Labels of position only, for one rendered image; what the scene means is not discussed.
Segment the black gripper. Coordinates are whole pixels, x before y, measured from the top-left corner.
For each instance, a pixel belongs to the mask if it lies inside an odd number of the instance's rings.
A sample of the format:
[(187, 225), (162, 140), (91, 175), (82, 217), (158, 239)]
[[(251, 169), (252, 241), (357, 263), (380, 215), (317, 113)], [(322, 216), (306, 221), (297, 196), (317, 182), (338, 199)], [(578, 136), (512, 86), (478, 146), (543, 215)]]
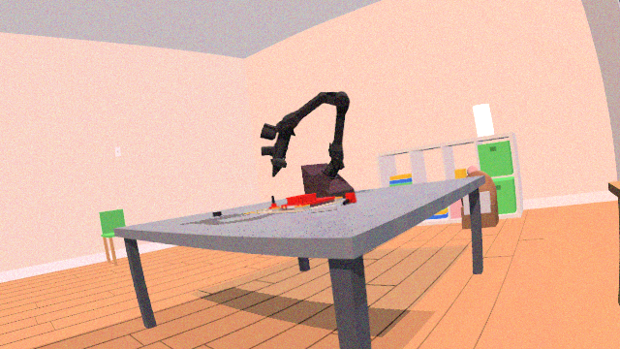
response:
[(272, 165), (272, 177), (275, 177), (282, 168), (287, 167), (287, 162), (285, 159), (288, 144), (275, 142), (274, 145), (276, 147), (275, 156), (270, 159), (270, 163)]

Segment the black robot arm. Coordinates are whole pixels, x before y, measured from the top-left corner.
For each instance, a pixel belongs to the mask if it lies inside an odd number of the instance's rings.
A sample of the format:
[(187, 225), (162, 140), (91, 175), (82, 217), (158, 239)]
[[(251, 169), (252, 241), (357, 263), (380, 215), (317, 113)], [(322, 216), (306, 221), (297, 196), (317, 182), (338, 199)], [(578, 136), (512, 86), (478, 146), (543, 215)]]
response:
[[(332, 143), (329, 143), (329, 157), (331, 157), (330, 162), (327, 167), (322, 170), (322, 172), (328, 176), (330, 179), (338, 178), (337, 175), (339, 170), (343, 170), (345, 168), (344, 165), (344, 149), (343, 149), (343, 138), (344, 138), (344, 123), (345, 123), (345, 115), (349, 109), (351, 100), (345, 91), (338, 92), (320, 92), (317, 96), (312, 98), (309, 102), (307, 102), (304, 106), (296, 111), (291, 111), (287, 113), (283, 120), (278, 122), (276, 126), (265, 123), (263, 125), (261, 131), (261, 139), (265, 140), (273, 140), (277, 135), (276, 141), (281, 144), (289, 144), (291, 135), (295, 136), (294, 129), (299, 124), (299, 122), (308, 115), (314, 109), (317, 109), (322, 104), (329, 104), (335, 106), (336, 108), (336, 124), (335, 124), (335, 133), (334, 140)], [(275, 145), (265, 145), (262, 146), (262, 156), (271, 155), (271, 157), (275, 156)]]

